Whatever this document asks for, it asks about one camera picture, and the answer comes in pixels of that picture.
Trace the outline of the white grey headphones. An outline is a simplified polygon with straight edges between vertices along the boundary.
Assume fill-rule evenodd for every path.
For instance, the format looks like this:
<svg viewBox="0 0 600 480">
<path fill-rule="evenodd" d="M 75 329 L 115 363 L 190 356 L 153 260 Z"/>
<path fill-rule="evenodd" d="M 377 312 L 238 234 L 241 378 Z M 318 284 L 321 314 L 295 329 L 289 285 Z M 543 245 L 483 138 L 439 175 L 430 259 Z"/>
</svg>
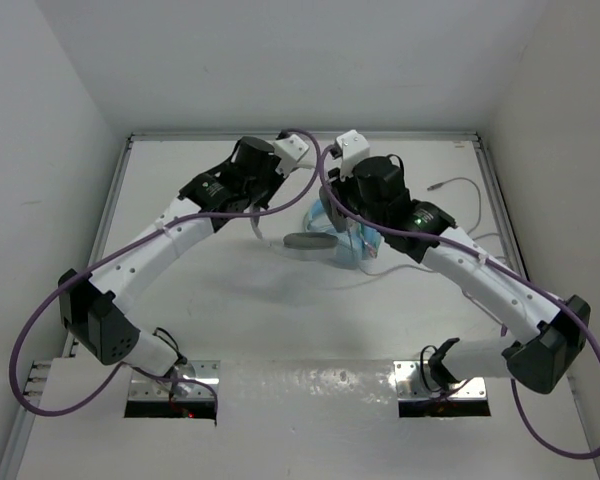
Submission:
<svg viewBox="0 0 600 480">
<path fill-rule="evenodd" d="M 256 238 L 277 255 L 300 261 L 325 261 L 337 256 L 340 236 L 347 222 L 333 224 L 321 200 L 316 200 L 303 217 L 303 230 L 286 234 L 278 240 L 268 239 L 259 227 L 259 207 L 252 206 L 250 225 Z"/>
</svg>

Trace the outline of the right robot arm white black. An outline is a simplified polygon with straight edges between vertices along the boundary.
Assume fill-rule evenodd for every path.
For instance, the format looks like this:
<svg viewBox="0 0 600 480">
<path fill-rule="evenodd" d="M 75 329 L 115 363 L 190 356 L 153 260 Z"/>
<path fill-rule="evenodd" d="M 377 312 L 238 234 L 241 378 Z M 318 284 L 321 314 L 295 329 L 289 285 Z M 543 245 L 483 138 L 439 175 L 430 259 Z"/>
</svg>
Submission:
<svg viewBox="0 0 600 480">
<path fill-rule="evenodd" d="M 589 304 L 542 296 L 474 243 L 455 219 L 433 203 L 412 198 L 404 167 L 389 157 L 359 162 L 349 176 L 334 168 L 320 193 L 333 220 L 346 211 L 379 231 L 394 250 L 444 276 L 482 304 L 508 333 L 481 341 L 450 338 L 434 350 L 426 375 L 441 389 L 473 377 L 510 378 L 551 393 L 585 346 L 578 327 Z"/>
</svg>

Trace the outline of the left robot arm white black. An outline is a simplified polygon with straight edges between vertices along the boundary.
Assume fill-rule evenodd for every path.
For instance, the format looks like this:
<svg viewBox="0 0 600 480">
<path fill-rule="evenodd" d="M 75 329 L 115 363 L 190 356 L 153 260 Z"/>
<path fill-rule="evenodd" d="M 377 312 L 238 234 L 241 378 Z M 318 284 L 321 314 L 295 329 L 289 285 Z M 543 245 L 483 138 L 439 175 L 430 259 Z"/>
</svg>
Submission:
<svg viewBox="0 0 600 480">
<path fill-rule="evenodd" d="M 125 362 L 163 377 L 178 354 L 134 325 L 135 300 L 176 260 L 222 228 L 232 213 L 265 208 L 295 164 L 304 144 L 290 138 L 268 142 L 245 136 L 231 156 L 182 187 L 139 243 L 97 268 L 60 295 L 63 326 L 102 364 Z"/>
</svg>

